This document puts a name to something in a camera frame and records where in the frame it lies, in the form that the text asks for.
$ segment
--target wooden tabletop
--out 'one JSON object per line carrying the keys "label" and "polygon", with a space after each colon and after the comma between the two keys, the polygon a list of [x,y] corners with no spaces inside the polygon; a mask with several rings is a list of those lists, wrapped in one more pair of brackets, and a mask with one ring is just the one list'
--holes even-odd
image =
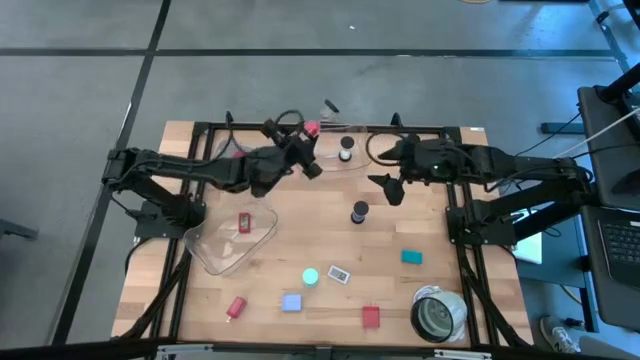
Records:
{"label": "wooden tabletop", "polygon": [[[186,156],[193,122],[167,122],[159,151]],[[461,128],[466,143],[486,144],[481,128]],[[217,131],[214,149],[228,136]],[[269,145],[257,131],[234,131],[243,146]],[[355,135],[356,145],[362,144]],[[321,133],[317,151],[337,153],[341,134]],[[381,135],[371,142],[372,153],[388,149],[397,140]],[[320,160],[325,169],[339,160]],[[397,174],[396,167],[374,163],[350,178],[309,181],[298,172],[283,178],[268,200],[278,215],[277,233],[248,261],[226,276],[212,276],[198,262],[192,263],[180,323],[179,339],[218,342],[289,344],[340,344],[384,346],[436,346],[422,340],[409,321],[412,298],[424,285],[437,285],[461,294],[455,248],[449,243],[444,208],[448,205],[444,185],[405,185],[401,206],[387,204],[382,189],[366,174]],[[173,192],[180,181],[156,179]],[[476,199],[491,199],[479,186],[472,186]],[[207,186],[204,200],[210,205],[218,195]],[[353,204],[364,200],[369,213],[363,224],[350,220]],[[131,259],[113,326],[113,335],[128,330],[157,292],[167,248],[166,239],[153,239]],[[423,264],[402,263],[402,249],[421,251]],[[521,337],[532,342],[522,292],[513,257],[503,249],[483,247],[491,295],[507,321]],[[347,285],[327,277],[331,265],[351,273]],[[304,269],[320,273],[316,288],[305,288]],[[303,310],[283,313],[284,294],[302,294]],[[247,299],[240,318],[227,323],[227,308],[236,296]],[[362,306],[380,307],[380,328],[362,328]],[[167,302],[162,334],[168,332],[173,297]],[[484,318],[476,299],[476,315],[483,342]],[[468,336],[450,346],[469,346]]]}

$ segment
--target transparent plastic lid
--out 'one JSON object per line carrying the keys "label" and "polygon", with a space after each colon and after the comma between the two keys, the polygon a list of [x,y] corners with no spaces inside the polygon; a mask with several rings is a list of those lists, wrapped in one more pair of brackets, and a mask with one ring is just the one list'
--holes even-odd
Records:
{"label": "transparent plastic lid", "polygon": [[[233,140],[222,142],[214,152],[230,157],[251,151]],[[278,215],[267,198],[257,199],[250,191],[231,194],[206,185],[205,221],[184,234],[191,254],[211,275],[229,275],[249,259],[276,233]]]}
{"label": "transparent plastic lid", "polygon": [[321,124],[314,151],[316,163],[323,170],[318,179],[362,176],[371,163],[365,150],[368,135],[363,125]]}

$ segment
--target red object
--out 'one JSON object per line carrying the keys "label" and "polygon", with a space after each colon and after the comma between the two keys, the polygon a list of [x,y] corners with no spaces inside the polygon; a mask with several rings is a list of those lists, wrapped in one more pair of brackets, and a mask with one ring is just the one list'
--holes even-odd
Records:
{"label": "red object", "polygon": [[305,131],[309,134],[309,136],[316,137],[320,134],[320,123],[317,121],[307,121],[304,124]]}
{"label": "red object", "polygon": [[377,306],[362,307],[362,327],[377,329],[380,327],[380,308]]}
{"label": "red object", "polygon": [[248,234],[251,232],[251,214],[238,214],[238,232],[240,234]]}
{"label": "red object", "polygon": [[241,298],[240,296],[236,296],[236,298],[227,309],[227,315],[229,315],[230,319],[237,319],[240,316],[240,313],[244,309],[245,305],[247,305],[247,300]]}

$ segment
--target person's foot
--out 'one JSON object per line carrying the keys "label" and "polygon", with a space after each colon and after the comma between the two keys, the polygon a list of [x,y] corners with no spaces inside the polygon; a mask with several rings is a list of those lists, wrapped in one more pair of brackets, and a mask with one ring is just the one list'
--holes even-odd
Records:
{"label": "person's foot", "polygon": [[543,316],[540,318],[540,332],[551,345],[553,351],[569,354],[580,352],[580,347],[571,340],[567,330],[565,330],[557,317]]}

